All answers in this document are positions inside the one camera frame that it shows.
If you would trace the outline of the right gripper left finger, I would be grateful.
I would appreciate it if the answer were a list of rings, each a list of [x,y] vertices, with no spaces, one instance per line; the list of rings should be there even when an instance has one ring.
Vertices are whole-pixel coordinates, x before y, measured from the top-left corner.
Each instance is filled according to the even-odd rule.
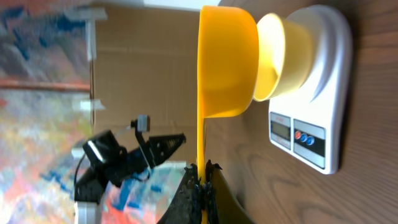
[[[157,224],[200,224],[203,190],[195,164],[184,168],[184,175],[166,212]]]

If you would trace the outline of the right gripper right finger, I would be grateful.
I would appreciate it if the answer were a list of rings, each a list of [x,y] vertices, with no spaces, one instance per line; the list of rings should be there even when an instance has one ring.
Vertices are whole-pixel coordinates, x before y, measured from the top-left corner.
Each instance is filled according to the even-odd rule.
[[[233,195],[222,168],[210,160],[205,166],[205,211],[209,224],[254,224]]]

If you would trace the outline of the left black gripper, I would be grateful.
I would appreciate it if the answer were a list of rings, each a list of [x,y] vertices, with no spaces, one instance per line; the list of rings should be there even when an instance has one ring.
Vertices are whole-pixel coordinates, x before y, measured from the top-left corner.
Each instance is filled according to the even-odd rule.
[[[150,137],[143,149],[138,147],[127,154],[127,173],[140,174],[161,165],[185,143],[184,133]]]

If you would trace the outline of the yellow measuring scoop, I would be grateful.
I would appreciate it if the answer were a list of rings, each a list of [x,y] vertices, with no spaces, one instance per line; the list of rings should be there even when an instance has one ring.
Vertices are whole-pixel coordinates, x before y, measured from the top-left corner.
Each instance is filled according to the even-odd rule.
[[[256,22],[244,9],[203,6],[197,56],[197,171],[205,211],[206,125],[210,118],[243,113],[252,101],[259,56]]]

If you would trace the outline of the yellow bowl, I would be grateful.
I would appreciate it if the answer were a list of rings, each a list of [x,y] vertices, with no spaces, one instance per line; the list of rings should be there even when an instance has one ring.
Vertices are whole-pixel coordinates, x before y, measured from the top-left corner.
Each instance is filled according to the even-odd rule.
[[[257,23],[259,65],[253,99],[266,101],[298,90],[312,69],[314,38],[305,26],[266,14]]]

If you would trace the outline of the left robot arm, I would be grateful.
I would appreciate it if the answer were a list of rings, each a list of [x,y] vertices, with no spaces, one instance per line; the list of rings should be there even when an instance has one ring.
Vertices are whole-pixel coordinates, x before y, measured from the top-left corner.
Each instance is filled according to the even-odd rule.
[[[150,136],[134,132],[138,147],[128,151],[110,130],[96,134],[83,144],[90,162],[83,175],[74,179],[75,223],[100,223],[102,203],[109,183],[120,188],[125,180],[146,182],[154,169],[186,143],[183,133]]]

